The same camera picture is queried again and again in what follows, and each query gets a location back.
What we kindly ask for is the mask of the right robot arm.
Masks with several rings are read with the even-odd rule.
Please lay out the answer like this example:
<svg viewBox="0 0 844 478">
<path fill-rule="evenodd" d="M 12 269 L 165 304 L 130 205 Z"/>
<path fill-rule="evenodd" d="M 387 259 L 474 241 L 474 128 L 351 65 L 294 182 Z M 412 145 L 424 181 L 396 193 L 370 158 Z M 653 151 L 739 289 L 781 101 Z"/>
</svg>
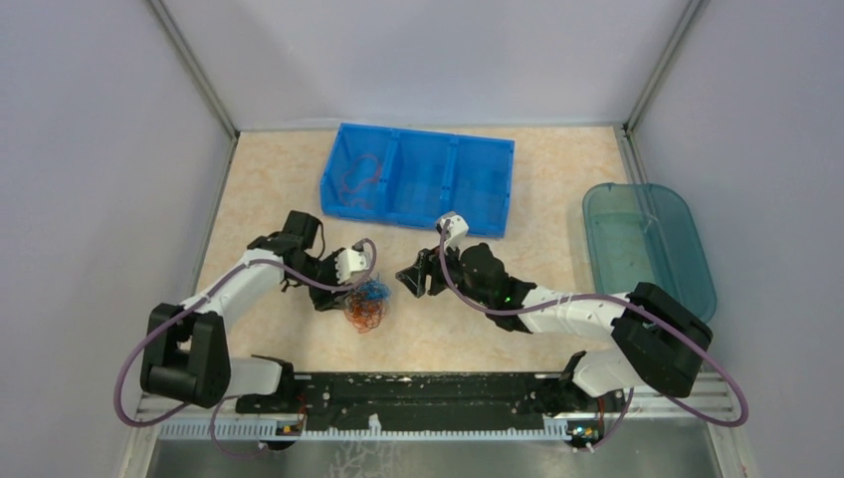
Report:
<svg viewBox="0 0 844 478">
<path fill-rule="evenodd" d="M 508 332 L 565 334 L 605 342 L 608 349 L 575 354 L 560 396 L 573 410 L 598 396 L 646 384 L 686 398 L 713 333 L 659 286 L 640 282 L 629 293 L 564 294 L 510 275 L 486 243 L 465 251 L 421 250 L 396 279 L 415 297 L 457 291 Z"/>
</svg>

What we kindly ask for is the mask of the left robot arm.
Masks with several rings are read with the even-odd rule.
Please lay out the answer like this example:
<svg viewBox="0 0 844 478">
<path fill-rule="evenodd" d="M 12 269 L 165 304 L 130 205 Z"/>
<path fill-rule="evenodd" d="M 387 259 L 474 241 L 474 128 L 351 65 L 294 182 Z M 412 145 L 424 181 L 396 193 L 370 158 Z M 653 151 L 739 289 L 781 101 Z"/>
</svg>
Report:
<svg viewBox="0 0 844 478">
<path fill-rule="evenodd" d="M 228 334 L 260 299 L 287 287 L 305 286 L 319 312 L 338 310 L 374 269 L 376 249 L 363 239 L 325 257 L 311 249 L 321 221 L 289 213 L 281 230 L 254 239 L 222 277 L 177 304 L 150 313 L 138 354 L 139 385 L 180 403 L 210 408 L 228 396 L 259 395 L 275 412 L 299 397 L 289 363 L 276 358 L 233 358 Z"/>
</svg>

